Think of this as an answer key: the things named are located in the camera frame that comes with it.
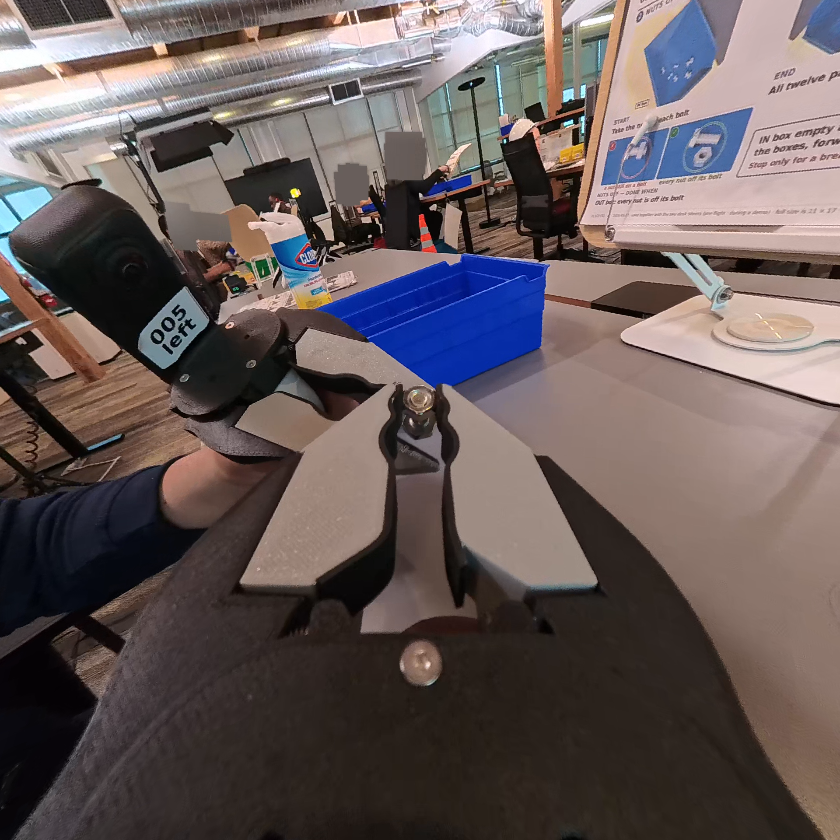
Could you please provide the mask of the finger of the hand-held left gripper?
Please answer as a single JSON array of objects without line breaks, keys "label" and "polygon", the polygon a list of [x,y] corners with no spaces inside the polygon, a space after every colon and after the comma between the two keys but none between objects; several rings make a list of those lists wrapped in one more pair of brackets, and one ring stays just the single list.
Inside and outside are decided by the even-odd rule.
[{"label": "finger of the hand-held left gripper", "polygon": [[399,385],[404,391],[422,378],[374,343],[309,328],[295,343],[287,393],[318,397],[321,392],[367,397]]},{"label": "finger of the hand-held left gripper", "polygon": [[298,453],[359,403],[353,395],[319,391],[303,373],[288,371],[272,393],[245,409],[235,428]]}]

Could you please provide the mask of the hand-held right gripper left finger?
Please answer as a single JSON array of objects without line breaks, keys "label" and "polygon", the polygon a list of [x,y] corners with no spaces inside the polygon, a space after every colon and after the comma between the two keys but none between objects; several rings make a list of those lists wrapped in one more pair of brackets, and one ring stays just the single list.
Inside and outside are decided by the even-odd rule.
[{"label": "hand-held right gripper left finger", "polygon": [[357,614],[392,578],[398,385],[309,444],[239,579],[247,593],[341,602]]}]

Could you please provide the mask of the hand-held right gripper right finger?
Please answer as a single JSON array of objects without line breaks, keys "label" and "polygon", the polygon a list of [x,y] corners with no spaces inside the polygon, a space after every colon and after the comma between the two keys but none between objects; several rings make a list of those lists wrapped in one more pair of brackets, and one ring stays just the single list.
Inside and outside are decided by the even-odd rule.
[{"label": "hand-held right gripper right finger", "polygon": [[438,387],[444,561],[454,603],[593,592],[595,572],[539,459],[450,385]]}]

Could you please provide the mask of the person's left forearm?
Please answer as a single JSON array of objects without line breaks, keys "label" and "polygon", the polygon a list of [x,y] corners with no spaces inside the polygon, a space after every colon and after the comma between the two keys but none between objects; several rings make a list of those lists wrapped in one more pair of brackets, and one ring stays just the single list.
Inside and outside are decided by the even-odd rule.
[{"label": "person's left forearm", "polygon": [[178,561],[203,529],[165,519],[169,464],[1,504],[1,634],[96,608]]}]

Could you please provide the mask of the person's left hand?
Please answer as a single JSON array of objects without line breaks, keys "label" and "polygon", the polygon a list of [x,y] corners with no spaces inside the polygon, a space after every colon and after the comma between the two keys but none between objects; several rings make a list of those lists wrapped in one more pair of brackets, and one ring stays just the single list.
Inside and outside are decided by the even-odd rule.
[{"label": "person's left hand", "polygon": [[285,463],[271,459],[240,464],[199,448],[166,467],[159,490],[162,517],[179,529],[208,529]]}]

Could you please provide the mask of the white cabinet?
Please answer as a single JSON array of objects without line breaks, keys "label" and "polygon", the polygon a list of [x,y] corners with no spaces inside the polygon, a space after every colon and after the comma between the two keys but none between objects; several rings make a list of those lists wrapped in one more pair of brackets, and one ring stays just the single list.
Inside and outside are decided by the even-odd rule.
[{"label": "white cabinet", "polygon": [[[78,340],[82,348],[99,364],[111,362],[121,354],[120,347],[110,338],[83,318],[79,313],[69,311],[58,316],[58,320]],[[52,381],[74,374],[68,362],[47,341],[43,333],[36,329],[35,336],[41,341],[40,348],[31,351],[29,357]]]}]

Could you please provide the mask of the white folding stand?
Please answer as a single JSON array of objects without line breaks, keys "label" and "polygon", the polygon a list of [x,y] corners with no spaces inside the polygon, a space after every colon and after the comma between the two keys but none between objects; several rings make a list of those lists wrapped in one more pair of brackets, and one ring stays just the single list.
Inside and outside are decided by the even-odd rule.
[{"label": "white folding stand", "polygon": [[839,406],[837,303],[736,292],[701,256],[665,256],[700,294],[626,329],[625,344]]}]

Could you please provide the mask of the black floor lamp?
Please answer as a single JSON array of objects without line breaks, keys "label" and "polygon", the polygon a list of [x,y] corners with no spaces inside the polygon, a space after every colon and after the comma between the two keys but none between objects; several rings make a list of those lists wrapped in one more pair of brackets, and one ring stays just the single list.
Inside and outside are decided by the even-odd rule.
[{"label": "black floor lamp", "polygon": [[487,175],[487,167],[485,163],[484,153],[482,150],[482,142],[481,142],[481,126],[480,126],[480,116],[479,116],[479,109],[478,109],[478,102],[476,98],[476,90],[480,90],[486,84],[486,77],[484,76],[476,76],[464,80],[461,84],[458,85],[458,91],[463,93],[469,93],[470,96],[470,107],[472,112],[472,119],[473,119],[473,137],[474,140],[474,152],[477,156],[476,159],[479,165],[480,171],[480,180],[482,181],[482,197],[484,200],[485,206],[485,216],[486,218],[479,223],[479,228],[487,229],[491,227],[493,224],[497,222],[495,218],[491,216],[490,213],[490,205],[489,205],[489,197],[487,194],[487,187],[488,183],[488,175]]}]

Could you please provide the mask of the black office chair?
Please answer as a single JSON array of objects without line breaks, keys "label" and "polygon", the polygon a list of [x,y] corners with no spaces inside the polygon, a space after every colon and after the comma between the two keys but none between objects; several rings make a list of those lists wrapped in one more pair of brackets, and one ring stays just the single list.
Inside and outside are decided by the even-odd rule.
[{"label": "black office chair", "polygon": [[545,170],[531,132],[517,140],[509,139],[502,146],[502,155],[517,194],[515,225],[518,234],[531,239],[536,260],[543,260],[543,241],[552,237],[557,238],[558,243],[551,259],[566,259],[562,237],[578,235],[577,193],[555,196],[554,181]]}]

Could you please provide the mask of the ceiling air vent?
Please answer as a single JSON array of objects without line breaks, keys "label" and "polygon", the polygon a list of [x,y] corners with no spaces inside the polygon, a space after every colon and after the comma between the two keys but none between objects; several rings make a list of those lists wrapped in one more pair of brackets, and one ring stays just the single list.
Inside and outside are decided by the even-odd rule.
[{"label": "ceiling air vent", "polygon": [[115,7],[108,1],[13,1],[11,4],[24,28],[36,35],[121,23]]}]

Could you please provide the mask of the black rectangular pad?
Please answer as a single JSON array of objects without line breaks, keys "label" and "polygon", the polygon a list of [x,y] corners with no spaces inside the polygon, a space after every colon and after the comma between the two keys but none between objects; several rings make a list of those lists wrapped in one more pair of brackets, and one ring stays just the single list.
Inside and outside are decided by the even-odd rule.
[{"label": "black rectangular pad", "polygon": [[697,296],[700,292],[694,286],[633,281],[594,299],[591,309],[648,319]]}]

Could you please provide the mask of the person's black chair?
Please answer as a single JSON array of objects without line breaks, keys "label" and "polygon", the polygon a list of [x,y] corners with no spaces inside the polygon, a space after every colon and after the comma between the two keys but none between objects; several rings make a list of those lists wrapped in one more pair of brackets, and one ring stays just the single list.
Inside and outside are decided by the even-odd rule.
[{"label": "person's black chair", "polygon": [[125,645],[125,640],[118,633],[92,615],[72,612],[40,617],[12,633],[1,636],[1,661],[20,654],[27,648],[49,645],[72,627],[115,654],[119,654]]}]

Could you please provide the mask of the wooden post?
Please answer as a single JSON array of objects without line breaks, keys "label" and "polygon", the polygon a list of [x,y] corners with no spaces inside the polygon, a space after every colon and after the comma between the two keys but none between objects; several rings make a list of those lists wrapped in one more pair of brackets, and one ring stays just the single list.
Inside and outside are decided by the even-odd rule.
[{"label": "wooden post", "polygon": [[564,32],[562,1],[543,1],[543,42],[547,88],[547,118],[556,116],[563,105]]},{"label": "wooden post", "polygon": [[1,257],[1,288],[12,304],[39,330],[54,350],[86,383],[105,376],[105,371],[85,350],[75,335],[51,311],[44,309],[23,283],[20,275]]}]

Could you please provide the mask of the large black wall screen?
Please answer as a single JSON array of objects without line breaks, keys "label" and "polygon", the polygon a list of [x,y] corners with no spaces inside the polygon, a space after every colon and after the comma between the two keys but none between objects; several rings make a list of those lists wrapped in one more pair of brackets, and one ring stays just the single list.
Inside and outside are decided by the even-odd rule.
[{"label": "large black wall screen", "polygon": [[328,212],[319,179],[309,158],[292,161],[280,159],[253,166],[238,177],[224,181],[234,205],[247,205],[256,213],[268,212],[270,195],[289,202],[292,191],[299,191],[296,201],[306,215],[318,217]]}]

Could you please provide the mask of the silver air duct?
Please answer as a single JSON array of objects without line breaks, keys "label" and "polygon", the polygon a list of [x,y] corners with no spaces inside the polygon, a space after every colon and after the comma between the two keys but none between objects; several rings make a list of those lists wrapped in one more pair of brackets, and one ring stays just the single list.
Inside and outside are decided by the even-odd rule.
[{"label": "silver air duct", "polygon": [[266,38],[246,45],[208,49],[185,56],[168,56],[64,80],[50,80],[2,90],[12,103],[25,99],[69,96],[89,98],[147,98],[161,91],[220,81],[317,59],[356,54],[398,43],[395,21],[377,20],[358,25],[310,29]]},{"label": "silver air duct", "polygon": [[228,79],[202,91],[178,89],[144,98],[131,95],[129,102],[124,104],[107,101],[97,105],[93,100],[80,101],[75,112],[59,109],[50,113],[46,108],[40,108],[13,114],[7,109],[2,111],[2,134],[9,137],[9,145],[27,150],[42,145],[73,143],[76,138],[88,135],[105,137],[126,130],[131,124],[168,123],[206,110],[222,110],[223,120],[228,120],[228,111],[243,102],[273,96],[287,98],[299,93],[308,97],[327,86],[344,82],[358,81],[362,89],[372,90],[373,85],[380,82],[395,81],[400,87],[417,84],[419,80],[418,71],[411,67],[374,68],[344,61],[285,77]]}]

